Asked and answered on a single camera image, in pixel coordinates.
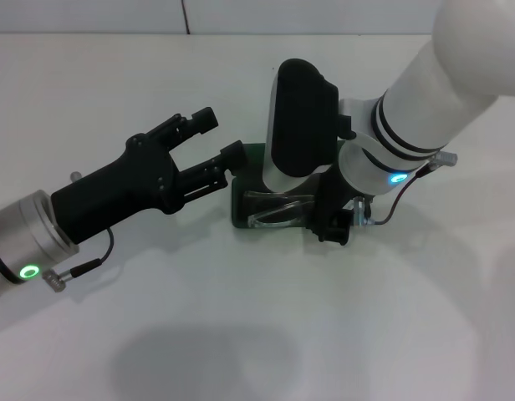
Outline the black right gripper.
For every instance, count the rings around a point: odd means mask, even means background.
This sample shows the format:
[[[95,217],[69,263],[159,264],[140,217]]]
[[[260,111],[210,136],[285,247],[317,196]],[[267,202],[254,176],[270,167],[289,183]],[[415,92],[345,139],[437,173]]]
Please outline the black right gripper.
[[[334,242],[345,246],[349,241],[353,212],[344,207],[356,197],[367,197],[344,178],[338,166],[330,167],[319,178],[315,194],[310,230],[320,242]]]

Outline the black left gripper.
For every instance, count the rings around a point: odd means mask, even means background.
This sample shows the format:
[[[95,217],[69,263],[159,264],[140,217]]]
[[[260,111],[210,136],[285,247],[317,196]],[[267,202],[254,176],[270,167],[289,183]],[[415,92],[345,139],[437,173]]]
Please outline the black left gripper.
[[[169,215],[228,185],[246,165],[240,140],[199,165],[179,172],[169,150],[218,126],[211,107],[188,119],[175,114],[147,135],[135,135],[117,160],[51,195],[57,224],[76,245],[148,209]]]

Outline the clear transparent glasses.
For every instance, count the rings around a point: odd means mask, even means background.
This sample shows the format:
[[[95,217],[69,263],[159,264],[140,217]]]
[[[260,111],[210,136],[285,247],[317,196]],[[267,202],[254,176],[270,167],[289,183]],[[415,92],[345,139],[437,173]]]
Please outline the clear transparent glasses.
[[[305,227],[314,203],[314,195],[246,191],[242,217],[251,229]]]

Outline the dark green glasses case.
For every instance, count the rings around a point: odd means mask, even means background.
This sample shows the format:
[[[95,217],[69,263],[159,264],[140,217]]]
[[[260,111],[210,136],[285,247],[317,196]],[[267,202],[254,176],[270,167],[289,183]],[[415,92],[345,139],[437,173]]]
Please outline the dark green glasses case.
[[[265,145],[264,144],[245,144],[244,149],[248,158],[247,165],[236,172],[235,178],[232,181],[232,206],[231,216],[232,225],[238,229],[251,229],[247,228],[246,223],[242,217],[242,196],[246,191],[256,191],[263,193],[286,193],[286,194],[307,194],[314,195],[319,186],[319,178],[323,174],[312,175],[303,180],[303,183],[295,186],[295,188],[287,191],[274,192],[268,189],[263,183],[263,163],[265,160]],[[372,197],[356,197],[349,201],[344,207],[346,210],[353,212],[353,226],[365,225],[371,217]],[[307,220],[305,229],[310,230],[310,222],[313,217],[313,212]]]

